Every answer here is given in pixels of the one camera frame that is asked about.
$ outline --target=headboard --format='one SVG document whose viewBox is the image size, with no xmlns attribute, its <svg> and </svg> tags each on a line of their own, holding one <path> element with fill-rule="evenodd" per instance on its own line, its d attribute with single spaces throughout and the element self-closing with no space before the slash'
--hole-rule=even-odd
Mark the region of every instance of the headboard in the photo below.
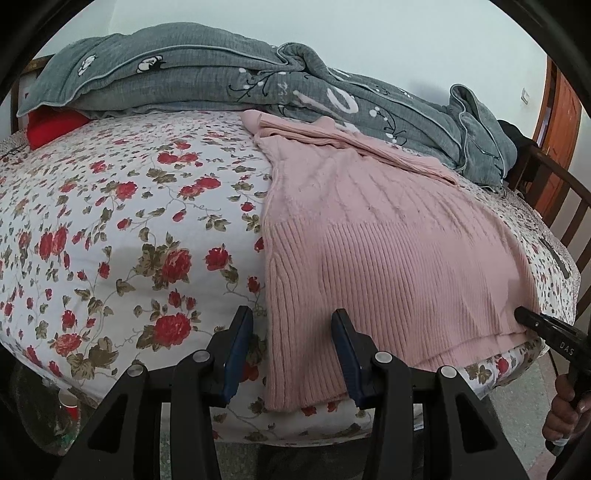
<svg viewBox="0 0 591 480">
<path fill-rule="evenodd" d="M 36 77 L 43 71 L 47 62 L 53 57 L 53 55 L 48 55 L 46 57 L 39 57 L 37 59 L 33 59 L 29 62 L 29 64 L 25 67 L 22 71 L 21 76 L 18 78 L 16 82 L 12 85 L 12 89 L 10 91 L 10 133 L 18 132 L 18 101 L 20 98 L 20 86 L 21 86 L 21 78 L 25 75 L 29 75 L 34 73 Z"/>
</svg>

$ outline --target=floral bedsheet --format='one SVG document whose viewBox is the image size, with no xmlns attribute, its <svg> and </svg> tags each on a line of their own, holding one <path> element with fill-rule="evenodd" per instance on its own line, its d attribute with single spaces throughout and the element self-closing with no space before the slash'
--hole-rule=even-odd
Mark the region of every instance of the floral bedsheet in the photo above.
<svg viewBox="0 0 591 480">
<path fill-rule="evenodd" d="M 320 445 L 366 436 L 353 401 L 273 413 L 267 371 L 260 215 L 270 165 L 234 112 L 104 119 L 30 152 L 0 145 L 0 343 L 40 375 L 95 405 L 133 362 L 177 363 L 249 305 L 255 333 L 237 395 L 212 411 L 231 442 Z M 543 310 L 568 323 L 580 277 L 565 279 L 539 217 L 512 193 L 462 186 L 522 242 Z M 483 397 L 521 375 L 539 339 L 461 368 Z M 417 406 L 415 426 L 421 426 Z"/>
</svg>

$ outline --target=gray quilt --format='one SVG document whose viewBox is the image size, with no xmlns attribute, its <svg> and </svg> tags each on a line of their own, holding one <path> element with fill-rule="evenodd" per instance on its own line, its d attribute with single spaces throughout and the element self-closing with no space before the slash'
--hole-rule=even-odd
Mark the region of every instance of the gray quilt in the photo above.
<svg viewBox="0 0 591 480">
<path fill-rule="evenodd" d="M 449 105 L 435 105 L 327 67 L 305 45 L 274 47 L 194 23 L 67 46 L 51 59 L 18 114 L 40 105 L 68 106 L 90 118 L 155 109 L 257 108 L 304 121 L 327 115 L 345 128 L 433 155 L 487 186 L 500 186 L 517 158 L 494 115 L 467 87 L 453 85 Z"/>
</svg>

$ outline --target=wooden bed rail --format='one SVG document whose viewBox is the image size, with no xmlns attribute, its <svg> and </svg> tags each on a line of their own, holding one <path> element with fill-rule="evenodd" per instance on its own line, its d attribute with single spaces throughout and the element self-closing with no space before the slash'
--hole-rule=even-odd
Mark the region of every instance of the wooden bed rail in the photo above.
<svg viewBox="0 0 591 480">
<path fill-rule="evenodd" d="M 18 132 L 18 100 L 20 97 L 20 80 L 23 76 L 28 75 L 30 73 L 34 73 L 36 76 L 39 77 L 39 74 L 43 71 L 47 63 L 51 60 L 53 55 L 47 55 L 45 57 L 39 57 L 37 59 L 32 59 L 29 64 L 25 67 L 22 71 L 21 76 L 18 78 L 16 82 L 12 85 L 12 89 L 10 91 L 10 133 Z"/>
<path fill-rule="evenodd" d="M 558 191 L 558 196 L 556 201 L 552 204 L 551 208 L 547 211 L 547 213 L 543 216 L 543 221 L 548 227 L 551 227 L 556 220 L 556 216 L 558 212 L 562 208 L 564 200 L 569 193 L 569 190 L 574 191 L 579 199 L 579 207 L 577 208 L 576 212 L 572 220 L 569 223 L 564 235 L 560 239 L 561 243 L 568 247 L 579 229 L 581 223 L 583 222 L 583 218 L 585 213 L 587 213 L 587 209 L 591 206 L 591 192 L 588 191 L 585 186 L 579 182 L 576 178 L 573 177 L 571 173 L 568 172 L 565 168 L 558 165 L 554 160 L 552 160 L 548 155 L 545 155 L 539 148 L 537 147 L 530 147 L 529 150 L 523 155 L 521 155 L 517 159 L 517 163 L 515 168 L 511 171 L 511 175 L 507 178 L 509 182 L 509 188 L 511 190 L 517 189 L 521 182 L 521 176 L 525 171 L 526 166 L 530 163 L 530 161 L 536 162 L 539 164 L 537 174 L 534 178 L 534 181 L 531 183 L 529 189 L 525 192 L 525 201 L 532 207 L 538 203 L 542 192 L 544 191 L 544 187 L 546 186 L 548 180 L 550 179 L 551 175 L 556 175 L 561 180 L 560 190 Z M 583 252 L 580 254 L 579 258 L 577 259 L 577 268 L 579 272 L 582 272 L 583 269 L 587 266 L 589 261 L 591 260 L 591 239 L 588 240 L 587 245 L 583 249 Z M 577 302 L 577 315 L 576 318 L 579 318 L 583 312 L 589 307 L 591 304 L 591 287 L 587 289 L 587 291 L 581 296 L 579 301 Z"/>
</svg>

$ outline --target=pink sweater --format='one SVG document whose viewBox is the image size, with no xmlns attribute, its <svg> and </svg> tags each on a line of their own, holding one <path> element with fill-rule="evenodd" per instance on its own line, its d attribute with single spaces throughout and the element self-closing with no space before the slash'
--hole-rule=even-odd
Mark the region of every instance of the pink sweater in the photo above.
<svg viewBox="0 0 591 480">
<path fill-rule="evenodd" d="M 262 231 L 270 315 L 265 406 L 291 411 L 346 393 L 330 316 L 408 365 L 466 366 L 526 340 L 539 311 L 519 242 L 432 157 L 248 111 L 273 166 Z"/>
</svg>

